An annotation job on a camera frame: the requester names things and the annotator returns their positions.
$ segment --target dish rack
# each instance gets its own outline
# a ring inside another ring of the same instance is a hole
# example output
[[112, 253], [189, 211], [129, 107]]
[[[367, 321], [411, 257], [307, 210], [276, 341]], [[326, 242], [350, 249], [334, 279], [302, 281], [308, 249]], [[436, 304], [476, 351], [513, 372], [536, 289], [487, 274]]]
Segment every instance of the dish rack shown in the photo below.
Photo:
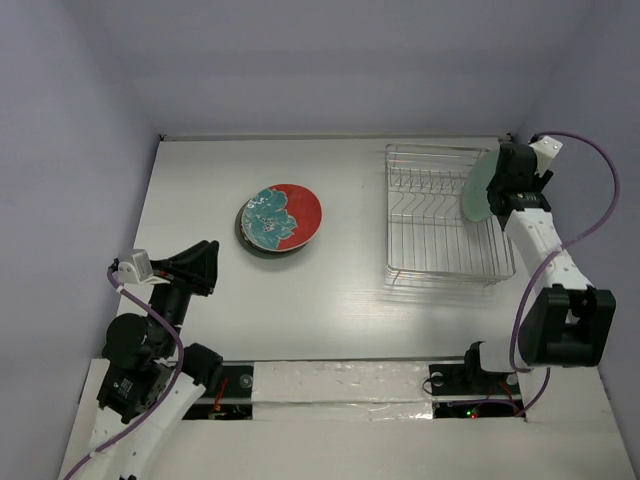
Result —
[[492, 285], [515, 273], [511, 240], [497, 218], [466, 220], [460, 197], [488, 149], [391, 144], [385, 152], [387, 283]]

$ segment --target gray wall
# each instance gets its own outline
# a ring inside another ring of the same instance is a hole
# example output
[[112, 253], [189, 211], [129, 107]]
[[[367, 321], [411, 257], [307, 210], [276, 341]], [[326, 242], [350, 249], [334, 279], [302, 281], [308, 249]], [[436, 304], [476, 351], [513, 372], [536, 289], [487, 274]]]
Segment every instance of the gray wall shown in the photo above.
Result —
[[515, 130], [591, 0], [91, 0], [162, 133]]
[[[620, 170], [617, 212], [598, 233], [575, 246], [572, 255], [594, 284], [611, 289], [618, 301], [600, 371], [636, 472], [640, 472], [639, 18], [637, 0], [598, 5], [519, 131], [523, 140], [540, 129], [582, 133], [605, 147]], [[608, 206], [610, 174], [597, 154], [569, 141], [553, 170], [557, 177], [548, 187], [548, 197], [558, 230], [568, 239]]]
[[0, 2], [3, 478], [57, 474], [157, 146], [84, 3]]

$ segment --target floral design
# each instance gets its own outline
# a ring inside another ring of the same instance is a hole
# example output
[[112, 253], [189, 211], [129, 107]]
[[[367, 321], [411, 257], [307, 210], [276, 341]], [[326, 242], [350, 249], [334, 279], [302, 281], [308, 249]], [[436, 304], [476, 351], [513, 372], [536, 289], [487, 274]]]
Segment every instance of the floral design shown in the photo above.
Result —
[[249, 200], [242, 212], [242, 229], [253, 244], [276, 250], [280, 240], [293, 235], [298, 224], [285, 210], [286, 205], [287, 195], [269, 188]]

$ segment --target metal wire rack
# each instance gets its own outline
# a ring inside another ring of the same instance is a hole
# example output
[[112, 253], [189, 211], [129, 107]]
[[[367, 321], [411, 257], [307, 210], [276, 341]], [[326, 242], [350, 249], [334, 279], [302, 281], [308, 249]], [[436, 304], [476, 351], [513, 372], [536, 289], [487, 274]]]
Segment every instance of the metal wire rack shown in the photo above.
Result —
[[491, 285], [511, 277], [511, 241], [495, 217], [472, 223], [461, 211], [467, 175], [482, 148], [392, 144], [386, 149], [387, 280]]

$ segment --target light green plate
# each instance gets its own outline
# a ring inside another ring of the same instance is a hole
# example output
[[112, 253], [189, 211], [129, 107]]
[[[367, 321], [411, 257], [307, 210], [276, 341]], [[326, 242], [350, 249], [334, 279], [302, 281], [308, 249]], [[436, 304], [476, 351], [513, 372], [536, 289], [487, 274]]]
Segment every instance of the light green plate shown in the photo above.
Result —
[[472, 222], [482, 222], [491, 216], [487, 186], [496, 173], [499, 150], [485, 153], [473, 166], [462, 190], [462, 213]]

